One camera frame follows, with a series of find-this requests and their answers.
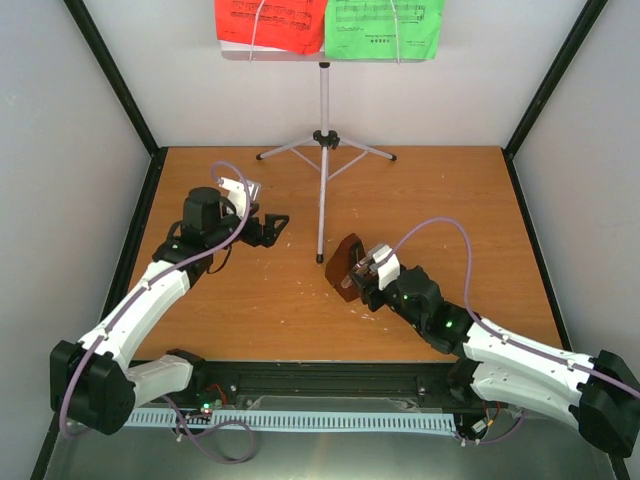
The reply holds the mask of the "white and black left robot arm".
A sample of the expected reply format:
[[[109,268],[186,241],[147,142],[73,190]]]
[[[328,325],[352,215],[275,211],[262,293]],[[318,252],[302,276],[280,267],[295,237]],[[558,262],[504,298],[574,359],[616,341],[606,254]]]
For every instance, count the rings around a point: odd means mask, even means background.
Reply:
[[[168,230],[143,276],[122,301],[79,341],[59,342],[50,354],[50,403],[105,435],[120,430],[132,411],[163,395],[186,402],[208,390],[203,358],[180,349],[132,366],[139,346],[169,308],[212,271],[214,255],[243,242],[269,248],[289,222],[283,214],[259,219],[259,187],[224,180],[220,189],[190,190],[183,214]]]

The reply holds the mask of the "green sheet music page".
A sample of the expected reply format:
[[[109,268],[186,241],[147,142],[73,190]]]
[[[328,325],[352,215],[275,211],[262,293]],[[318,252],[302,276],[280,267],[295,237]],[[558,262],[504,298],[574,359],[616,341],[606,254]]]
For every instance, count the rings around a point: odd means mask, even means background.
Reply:
[[[432,60],[444,6],[443,0],[330,1],[325,54],[339,60]]]

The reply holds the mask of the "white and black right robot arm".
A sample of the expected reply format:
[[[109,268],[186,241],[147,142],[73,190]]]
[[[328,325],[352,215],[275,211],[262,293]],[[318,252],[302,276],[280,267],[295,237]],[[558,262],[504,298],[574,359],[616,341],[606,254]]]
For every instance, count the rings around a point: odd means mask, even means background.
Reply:
[[[575,428],[599,450],[621,458],[639,436],[639,381],[617,354],[590,356],[515,334],[445,300],[421,267],[366,255],[347,282],[363,304],[388,307],[433,349],[457,357],[451,391],[465,399],[510,404]]]

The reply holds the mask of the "clear plastic metronome cover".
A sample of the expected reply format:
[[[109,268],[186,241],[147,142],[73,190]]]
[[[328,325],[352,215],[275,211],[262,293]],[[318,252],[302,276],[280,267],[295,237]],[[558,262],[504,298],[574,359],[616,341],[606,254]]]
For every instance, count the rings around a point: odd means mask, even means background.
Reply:
[[[356,262],[341,280],[340,286],[343,289],[355,288],[358,291],[366,289],[376,282],[376,271],[373,268],[375,260],[367,255]]]

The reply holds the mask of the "white tripod music stand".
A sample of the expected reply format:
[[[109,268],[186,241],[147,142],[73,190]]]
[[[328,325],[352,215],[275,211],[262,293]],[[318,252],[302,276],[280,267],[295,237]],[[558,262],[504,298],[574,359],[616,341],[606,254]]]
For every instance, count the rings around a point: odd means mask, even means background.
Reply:
[[[391,62],[390,60],[339,60],[330,59],[324,51],[324,43],[320,51],[311,55],[299,55],[292,52],[278,50],[267,47],[254,47],[245,44],[220,41],[223,55],[231,60],[269,60],[269,61],[294,61],[309,59],[316,63],[320,73],[320,126],[313,133],[304,138],[282,146],[283,151],[296,152],[299,147],[311,143],[317,143],[321,151],[321,160],[316,164],[316,169],[320,173],[319,206],[326,206],[326,191],[329,181],[334,178],[334,173],[329,170],[329,156],[340,144],[357,148],[363,155],[374,154],[390,161],[396,160],[396,155],[378,150],[365,144],[351,141],[335,130],[331,129],[329,122],[329,71],[332,64],[337,62],[360,61],[360,62]]]

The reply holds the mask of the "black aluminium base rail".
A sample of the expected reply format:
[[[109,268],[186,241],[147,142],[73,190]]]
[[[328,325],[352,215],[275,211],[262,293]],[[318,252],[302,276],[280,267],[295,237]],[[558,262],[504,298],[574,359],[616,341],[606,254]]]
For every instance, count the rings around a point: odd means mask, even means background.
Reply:
[[[261,396],[406,399],[420,408],[480,412],[494,407],[450,390],[452,363],[333,363],[206,361],[196,378],[169,397],[194,406],[221,399],[240,408]]]

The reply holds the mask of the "red sheet music page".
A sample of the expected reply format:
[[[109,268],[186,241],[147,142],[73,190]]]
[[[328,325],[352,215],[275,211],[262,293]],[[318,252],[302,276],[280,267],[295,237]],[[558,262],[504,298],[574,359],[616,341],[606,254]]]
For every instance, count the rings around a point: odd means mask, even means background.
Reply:
[[[214,1],[220,41],[284,50],[320,51],[327,1]]]

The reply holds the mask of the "brown wooden metronome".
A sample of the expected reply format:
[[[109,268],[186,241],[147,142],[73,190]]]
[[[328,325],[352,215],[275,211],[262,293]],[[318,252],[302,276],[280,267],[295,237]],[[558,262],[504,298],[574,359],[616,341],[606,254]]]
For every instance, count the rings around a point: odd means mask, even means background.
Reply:
[[[360,299],[359,291],[349,277],[351,270],[366,256],[361,238],[351,233],[338,245],[325,268],[325,278],[347,303]]]

